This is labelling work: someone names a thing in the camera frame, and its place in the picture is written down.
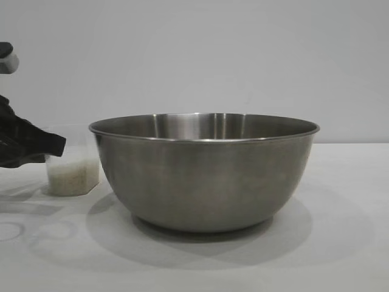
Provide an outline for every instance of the white tabletop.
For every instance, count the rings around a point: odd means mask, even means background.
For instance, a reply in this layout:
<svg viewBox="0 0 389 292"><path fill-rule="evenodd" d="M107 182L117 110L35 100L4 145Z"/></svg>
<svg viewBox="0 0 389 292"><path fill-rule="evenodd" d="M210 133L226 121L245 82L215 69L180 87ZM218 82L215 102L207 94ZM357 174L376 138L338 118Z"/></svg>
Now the white tabletop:
<svg viewBox="0 0 389 292"><path fill-rule="evenodd" d="M316 144L292 199L237 234L180 237L107 182L45 195L44 165L0 170L0 291L389 291L389 144Z"/></svg>

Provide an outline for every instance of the clear plastic cup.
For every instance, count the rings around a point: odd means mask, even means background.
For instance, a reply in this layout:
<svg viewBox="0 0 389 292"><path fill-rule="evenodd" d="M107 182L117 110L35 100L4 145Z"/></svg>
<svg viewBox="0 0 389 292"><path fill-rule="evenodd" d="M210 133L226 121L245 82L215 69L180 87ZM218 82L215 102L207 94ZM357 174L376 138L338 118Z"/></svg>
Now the clear plastic cup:
<svg viewBox="0 0 389 292"><path fill-rule="evenodd" d="M49 193L79 196L99 183L100 160L93 134L87 125L59 125L45 131L66 138L62 157L46 156Z"/></svg>

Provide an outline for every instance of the gloved hand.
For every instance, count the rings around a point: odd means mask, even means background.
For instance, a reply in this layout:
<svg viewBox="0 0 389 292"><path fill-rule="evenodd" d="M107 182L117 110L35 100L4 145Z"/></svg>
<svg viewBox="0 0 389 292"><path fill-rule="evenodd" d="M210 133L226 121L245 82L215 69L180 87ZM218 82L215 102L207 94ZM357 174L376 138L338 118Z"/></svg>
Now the gloved hand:
<svg viewBox="0 0 389 292"><path fill-rule="evenodd" d="M16 116L9 100L0 96L0 167L45 162L44 155L61 156L65 143L64 137L42 131Z"/></svg>

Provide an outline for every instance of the bowl rim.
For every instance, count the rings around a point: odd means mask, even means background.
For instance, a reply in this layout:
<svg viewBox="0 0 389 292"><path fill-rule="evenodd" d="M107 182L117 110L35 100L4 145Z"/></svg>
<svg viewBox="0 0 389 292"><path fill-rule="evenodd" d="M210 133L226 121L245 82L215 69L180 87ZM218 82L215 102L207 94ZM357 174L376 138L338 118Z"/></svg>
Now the bowl rim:
<svg viewBox="0 0 389 292"><path fill-rule="evenodd" d="M292 135L284 135L284 136L271 136L271 137L257 137L257 138L240 138L240 139L175 139L175 138L159 138L159 137L144 137L144 136L132 136L132 135L125 135L125 134L116 134L116 133L110 133L106 131L100 131L97 130L95 127L103 122L108 122L110 120L117 120L117 119L125 119L127 117L146 117L146 116L193 116L193 115L209 115L209 114L226 114L226 115L239 115L239 116L262 116L262 117L274 117L274 118L280 118L280 119L289 119L294 121L303 122L306 124L309 124L314 127L313 130L298 133L298 134L292 134ZM319 125L317 125L314 122L310 122L308 120L303 119L296 119L293 117L285 117L285 116L273 116L273 115L265 115L265 114L243 114L243 113L160 113L160 114L137 114L132 116L121 116L121 117L113 117L109 119L102 119L98 120L96 122L91 123L89 126L89 131L91 131L94 134L101 135L101 136L111 136L111 137L117 137L117 138L124 138L124 139L132 139L132 140L143 140L143 141L161 141L161 142L184 142L184 143L207 143L207 144L214 144L214 143L242 143L242 142L259 142L259 141L278 141L278 140L285 140L285 139L295 139L298 137L306 137L311 136L313 134L316 134L318 131L320 131Z"/></svg>

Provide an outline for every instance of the stainless steel bowl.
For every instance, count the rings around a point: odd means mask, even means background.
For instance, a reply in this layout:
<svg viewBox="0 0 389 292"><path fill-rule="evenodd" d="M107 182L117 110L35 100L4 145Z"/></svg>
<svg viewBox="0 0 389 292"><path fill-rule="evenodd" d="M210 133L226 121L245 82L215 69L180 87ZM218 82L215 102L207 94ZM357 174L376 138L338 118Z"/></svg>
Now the stainless steel bowl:
<svg viewBox="0 0 389 292"><path fill-rule="evenodd" d="M232 231L273 216L303 174L319 127L253 114L152 114L91 124L117 198L150 223Z"/></svg>

